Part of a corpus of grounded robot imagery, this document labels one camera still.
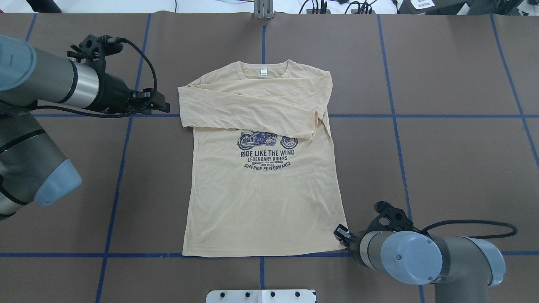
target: blue end cap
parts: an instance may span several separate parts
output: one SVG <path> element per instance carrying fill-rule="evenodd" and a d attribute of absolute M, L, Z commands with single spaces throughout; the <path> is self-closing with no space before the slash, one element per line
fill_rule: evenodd
<path fill-rule="evenodd" d="M 390 235 L 380 251 L 385 270 L 406 284 L 425 285 L 441 271 L 441 252 L 434 241 L 413 231 Z"/>
<path fill-rule="evenodd" d="M 69 159 L 64 160 L 48 176 L 37 191 L 34 202 L 48 206 L 69 194 L 82 183 L 82 178 Z"/>
<path fill-rule="evenodd" d="M 36 68 L 36 51 L 25 41 L 0 35 L 0 91 L 26 81 Z"/>
<path fill-rule="evenodd" d="M 494 244 L 490 243 L 489 241 L 485 241 L 482 239 L 475 239 L 475 238 L 469 238 L 469 237 L 461 237 L 466 238 L 470 241 L 472 241 L 479 249 L 483 252 L 485 257 L 487 258 L 487 261 L 490 265 L 490 270 L 492 271 L 492 281 L 488 286 L 496 286 L 503 281 L 503 275 L 505 274 L 505 260 L 503 259 L 502 253 Z"/>

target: metal bracket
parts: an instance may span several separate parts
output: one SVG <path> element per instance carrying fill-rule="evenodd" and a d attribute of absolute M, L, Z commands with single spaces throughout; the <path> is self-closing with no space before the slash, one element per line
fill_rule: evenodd
<path fill-rule="evenodd" d="M 211 291 L 206 303 L 316 303 L 315 290 Z"/>
<path fill-rule="evenodd" d="M 273 0 L 254 0 L 255 19 L 273 19 Z"/>

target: beige t-shirt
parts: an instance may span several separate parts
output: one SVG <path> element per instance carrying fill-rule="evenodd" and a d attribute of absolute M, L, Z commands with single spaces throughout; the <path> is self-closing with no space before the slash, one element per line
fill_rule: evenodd
<path fill-rule="evenodd" d="M 183 254 L 286 256 L 343 248 L 327 71 L 231 63 L 179 87 L 194 128 Z"/>

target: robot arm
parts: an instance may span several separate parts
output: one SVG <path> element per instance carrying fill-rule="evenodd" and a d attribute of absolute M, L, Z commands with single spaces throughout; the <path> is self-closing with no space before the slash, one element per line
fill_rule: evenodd
<path fill-rule="evenodd" d="M 356 262 L 406 284 L 435 284 L 439 303 L 489 302 L 488 287 L 501 283 L 506 271 L 496 246 L 482 239 L 420 232 L 402 209 L 387 202 L 376 203 L 375 210 L 379 216 L 367 230 L 354 234 L 339 225 L 334 232 Z M 506 235 L 516 234 L 514 226 L 504 224 L 514 229 Z"/>
<path fill-rule="evenodd" d="M 0 35 L 0 221 L 32 201 L 50 205 L 82 182 L 31 110 L 55 108 L 99 118 L 170 111 L 158 91 L 129 89 L 105 72 L 105 57 L 119 53 L 122 42 L 134 46 L 126 39 L 90 35 L 72 45 L 69 60 Z M 99 114 L 38 106 L 38 99 Z"/>

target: white label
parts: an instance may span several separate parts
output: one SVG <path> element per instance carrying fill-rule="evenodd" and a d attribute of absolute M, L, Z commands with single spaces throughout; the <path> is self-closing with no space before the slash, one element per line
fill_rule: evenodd
<path fill-rule="evenodd" d="M 411 2 L 416 10 L 422 10 L 434 6 L 432 0 L 411 0 Z"/>

